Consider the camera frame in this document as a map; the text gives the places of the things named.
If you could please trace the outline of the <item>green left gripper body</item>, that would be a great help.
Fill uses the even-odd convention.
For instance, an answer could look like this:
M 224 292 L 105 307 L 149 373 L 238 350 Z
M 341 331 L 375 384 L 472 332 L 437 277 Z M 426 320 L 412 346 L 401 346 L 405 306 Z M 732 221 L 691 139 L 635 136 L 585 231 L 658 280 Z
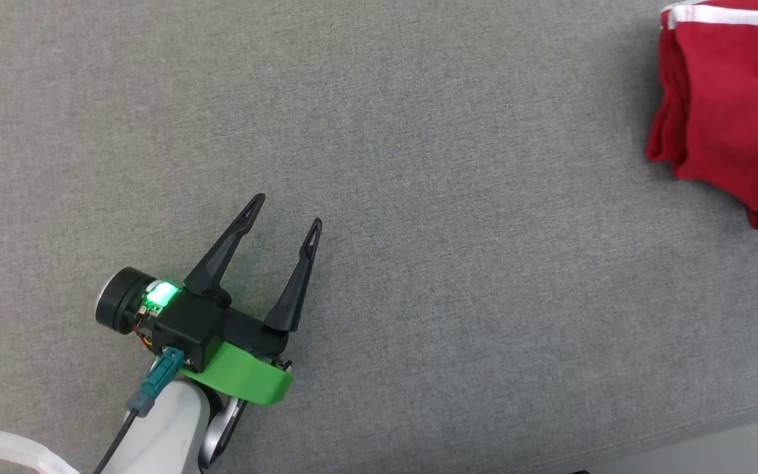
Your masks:
M 207 368 L 200 373 L 184 368 L 180 374 L 229 397 L 259 406 L 274 405 L 285 398 L 293 382 L 282 358 L 290 335 L 231 308 L 224 324 L 224 342 Z

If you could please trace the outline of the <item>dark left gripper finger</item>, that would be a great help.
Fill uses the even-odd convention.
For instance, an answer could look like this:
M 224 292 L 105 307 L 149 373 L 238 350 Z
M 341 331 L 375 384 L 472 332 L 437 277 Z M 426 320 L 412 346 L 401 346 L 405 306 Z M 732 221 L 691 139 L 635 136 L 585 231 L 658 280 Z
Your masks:
M 184 279 L 184 288 L 187 291 L 198 297 L 216 301 L 223 307 L 231 306 L 232 297 L 222 288 L 220 282 L 241 238 L 255 225 L 265 199 L 265 193 L 254 195 L 246 207 L 232 220 L 228 228 Z
M 299 249 L 297 266 L 279 300 L 265 317 L 265 327 L 280 332 L 298 330 L 321 234 L 322 220 L 314 219 Z

